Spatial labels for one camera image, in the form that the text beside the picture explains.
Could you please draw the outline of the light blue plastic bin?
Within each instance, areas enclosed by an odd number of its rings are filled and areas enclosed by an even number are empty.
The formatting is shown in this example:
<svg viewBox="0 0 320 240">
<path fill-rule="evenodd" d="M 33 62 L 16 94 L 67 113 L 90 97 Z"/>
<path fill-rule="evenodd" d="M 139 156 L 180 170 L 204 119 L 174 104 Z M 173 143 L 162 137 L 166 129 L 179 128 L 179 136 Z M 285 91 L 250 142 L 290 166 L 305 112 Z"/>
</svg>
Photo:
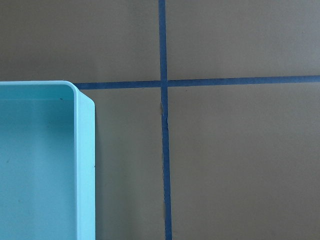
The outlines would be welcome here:
<svg viewBox="0 0 320 240">
<path fill-rule="evenodd" d="M 96 237 L 95 104 L 71 82 L 0 84 L 0 237 Z"/>
</svg>

